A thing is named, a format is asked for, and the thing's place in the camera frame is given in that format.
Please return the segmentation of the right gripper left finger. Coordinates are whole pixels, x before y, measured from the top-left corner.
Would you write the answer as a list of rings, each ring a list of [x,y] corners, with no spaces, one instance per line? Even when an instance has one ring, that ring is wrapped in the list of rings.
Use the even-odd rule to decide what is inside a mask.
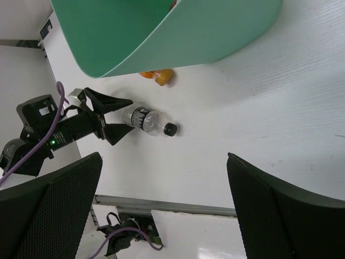
[[[1,258],[75,258],[102,170],[94,152],[1,191]]]

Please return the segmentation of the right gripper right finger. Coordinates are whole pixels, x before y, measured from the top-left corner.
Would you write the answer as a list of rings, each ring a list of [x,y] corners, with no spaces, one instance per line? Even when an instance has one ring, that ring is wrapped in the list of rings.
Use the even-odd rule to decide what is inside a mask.
[[[344,258],[344,201],[297,187],[228,154],[247,258]]]

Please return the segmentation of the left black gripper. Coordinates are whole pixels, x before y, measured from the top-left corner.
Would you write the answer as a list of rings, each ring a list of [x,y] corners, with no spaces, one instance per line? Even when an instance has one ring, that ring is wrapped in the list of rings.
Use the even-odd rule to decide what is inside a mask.
[[[120,110],[133,103],[130,99],[111,97],[99,93],[91,88],[84,89],[86,96],[92,103],[93,111],[87,104],[80,105],[78,126],[83,137],[94,134],[98,139],[107,140],[112,146],[116,145],[134,128],[126,124],[106,124],[102,115]]]

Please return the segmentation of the clear bottle black label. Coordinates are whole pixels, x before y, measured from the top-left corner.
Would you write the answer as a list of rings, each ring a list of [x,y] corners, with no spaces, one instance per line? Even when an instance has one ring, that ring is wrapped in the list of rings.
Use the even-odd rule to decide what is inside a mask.
[[[152,136],[174,137],[178,131],[178,126],[167,115],[140,104],[126,107],[122,112],[121,119],[126,125],[141,129]]]

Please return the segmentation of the orange plastic bottle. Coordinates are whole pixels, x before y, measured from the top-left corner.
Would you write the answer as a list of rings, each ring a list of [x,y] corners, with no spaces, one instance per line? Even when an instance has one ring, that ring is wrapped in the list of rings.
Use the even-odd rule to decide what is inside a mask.
[[[174,76],[174,72],[172,69],[162,69],[156,71],[139,72],[139,75],[147,79],[153,79],[160,86],[164,86],[171,81]]]

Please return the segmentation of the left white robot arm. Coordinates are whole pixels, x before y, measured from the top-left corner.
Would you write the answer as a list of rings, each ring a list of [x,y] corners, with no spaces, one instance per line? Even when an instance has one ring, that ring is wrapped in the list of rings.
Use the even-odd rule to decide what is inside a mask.
[[[90,134],[107,140],[114,146],[133,130],[126,124],[107,124],[105,121],[106,113],[131,105],[132,100],[107,96],[88,87],[76,88],[73,94],[79,103],[64,109],[48,140],[15,170],[16,174],[38,176],[44,160],[53,159],[54,151]],[[50,94],[33,98],[17,106],[23,130],[19,138],[5,145],[1,153],[1,169],[4,173],[43,139],[53,123],[57,108]]]

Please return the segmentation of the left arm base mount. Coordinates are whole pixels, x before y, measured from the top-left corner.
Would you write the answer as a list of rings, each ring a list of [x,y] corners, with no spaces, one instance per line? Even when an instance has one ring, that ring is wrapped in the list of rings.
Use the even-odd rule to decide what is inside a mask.
[[[129,248],[133,241],[146,241],[156,251],[163,248],[153,216],[110,212],[106,221],[106,225],[97,228],[106,238],[98,254],[106,248],[104,256],[116,258],[117,253]]]

